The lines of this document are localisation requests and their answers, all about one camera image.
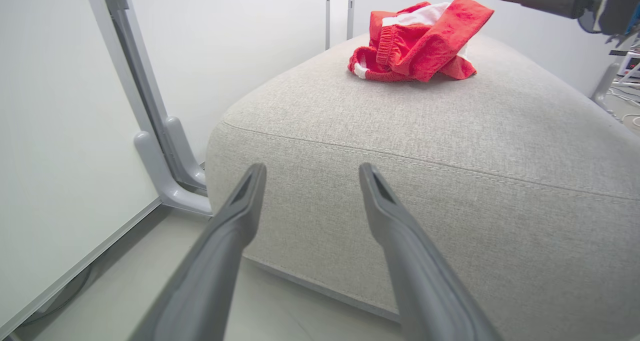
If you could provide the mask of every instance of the red and white cloth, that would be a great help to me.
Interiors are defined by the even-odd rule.
[[[353,52],[349,70],[361,79],[383,82],[427,82],[436,72],[466,79],[476,73],[466,57],[467,41],[493,13],[474,0],[373,11],[369,46]]]

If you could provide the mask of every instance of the beige upholstered seat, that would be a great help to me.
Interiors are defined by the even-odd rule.
[[[578,91],[477,35],[469,79],[359,79],[366,35],[238,101],[210,138],[220,207],[267,165],[247,258],[394,318],[357,170],[376,165],[506,340],[628,340],[640,333],[640,138]]]

